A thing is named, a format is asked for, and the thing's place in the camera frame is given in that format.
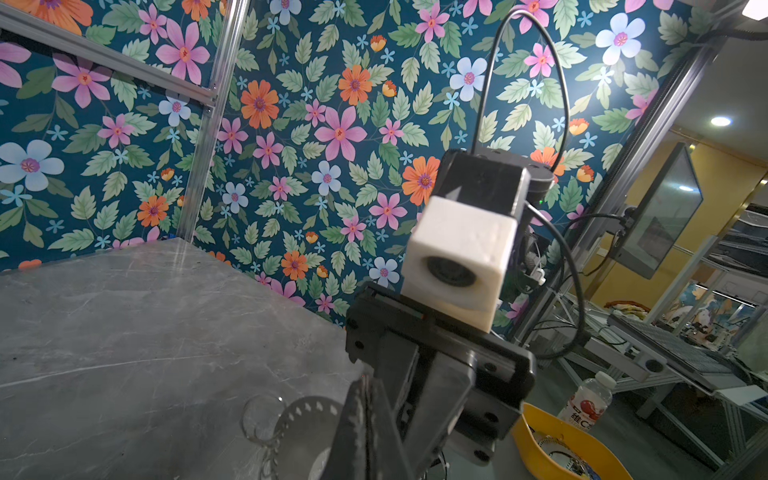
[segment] plastic bottle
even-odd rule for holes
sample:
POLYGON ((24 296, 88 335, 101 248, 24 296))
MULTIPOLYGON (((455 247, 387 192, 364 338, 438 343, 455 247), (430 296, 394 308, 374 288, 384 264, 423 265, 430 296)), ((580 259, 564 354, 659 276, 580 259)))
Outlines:
POLYGON ((593 379, 586 379, 560 411, 558 418, 563 422, 584 430, 592 428, 611 404, 611 390, 616 380, 605 372, 598 372, 593 379))

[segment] monitor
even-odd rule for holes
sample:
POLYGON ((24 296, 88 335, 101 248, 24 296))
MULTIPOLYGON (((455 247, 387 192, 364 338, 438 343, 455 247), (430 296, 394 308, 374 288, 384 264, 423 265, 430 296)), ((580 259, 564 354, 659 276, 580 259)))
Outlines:
POLYGON ((629 230, 611 251, 614 260, 647 279, 703 201, 688 152, 682 142, 675 146, 634 211, 629 230))

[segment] bottle label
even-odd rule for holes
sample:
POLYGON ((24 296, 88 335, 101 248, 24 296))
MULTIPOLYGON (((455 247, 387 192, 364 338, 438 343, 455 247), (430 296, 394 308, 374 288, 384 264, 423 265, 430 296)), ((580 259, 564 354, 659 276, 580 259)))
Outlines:
POLYGON ((568 400, 558 418, 587 431, 603 415, 606 408, 605 402, 594 392, 589 389, 580 388, 568 400))

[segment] floral wallpaper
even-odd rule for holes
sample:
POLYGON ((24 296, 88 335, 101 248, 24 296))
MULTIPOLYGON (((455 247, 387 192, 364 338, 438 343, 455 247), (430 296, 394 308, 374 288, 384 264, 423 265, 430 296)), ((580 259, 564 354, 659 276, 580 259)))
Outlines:
MULTIPOLYGON (((523 18, 502 48, 480 141, 552 164, 544 208, 581 215, 674 62, 709 28, 665 0, 523 0, 548 26, 573 105, 562 114, 552 51, 523 18)), ((256 3, 200 209, 197 244, 343 324, 358 284, 398 289, 406 242, 446 149, 472 141, 492 38, 512 0, 256 3)), ((545 257, 556 260, 556 247, 545 257)), ((523 308, 506 299, 497 329, 523 308)))
MULTIPOLYGON (((207 86, 210 80, 227 13, 226 0, 0 2, 202 86, 207 86)), ((241 51, 237 60, 248 71, 256 67, 248 51, 241 51)), ((131 87, 130 82, 125 82, 115 94, 131 103, 137 97, 136 87, 131 87)))
POLYGON ((0 34, 0 270, 175 231, 201 109, 0 34), (136 98, 121 96, 125 83, 136 98))

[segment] yellow bowl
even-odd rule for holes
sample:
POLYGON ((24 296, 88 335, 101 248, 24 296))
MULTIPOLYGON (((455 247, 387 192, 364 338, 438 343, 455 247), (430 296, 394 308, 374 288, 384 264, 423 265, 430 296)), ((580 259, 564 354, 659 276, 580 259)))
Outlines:
POLYGON ((569 425, 530 403, 523 403, 523 414, 512 427, 512 436, 518 445, 525 467, 538 480, 584 480, 555 463, 531 434, 536 432, 561 440, 576 455, 580 456, 600 475, 603 480, 632 480, 627 469, 611 450, 595 437, 569 425))

